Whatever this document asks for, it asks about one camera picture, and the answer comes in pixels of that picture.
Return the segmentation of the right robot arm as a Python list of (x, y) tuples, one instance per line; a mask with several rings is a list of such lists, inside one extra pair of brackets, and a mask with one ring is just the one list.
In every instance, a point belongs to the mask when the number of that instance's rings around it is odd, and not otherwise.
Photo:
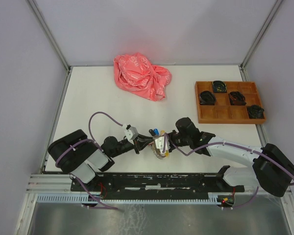
[(177, 130), (164, 133), (161, 152), (178, 150), (184, 156), (193, 153), (226, 159), (241, 167), (223, 166), (215, 186), (220, 191), (231, 187), (250, 186), (262, 188), (267, 193), (283, 197), (294, 186), (294, 164), (274, 144), (264, 147), (240, 145), (215, 134), (199, 131), (188, 117), (179, 119)]

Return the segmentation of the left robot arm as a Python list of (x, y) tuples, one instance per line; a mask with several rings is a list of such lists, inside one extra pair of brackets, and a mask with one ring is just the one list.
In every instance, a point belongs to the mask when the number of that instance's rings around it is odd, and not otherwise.
[(98, 187), (97, 170), (107, 171), (114, 165), (114, 157), (131, 150), (139, 154), (152, 142), (152, 137), (141, 134), (136, 135), (133, 140), (124, 137), (121, 141), (108, 136), (103, 144), (98, 146), (79, 129), (53, 142), (48, 147), (48, 153), (57, 168), (65, 174), (78, 178), (84, 188), (93, 191)]

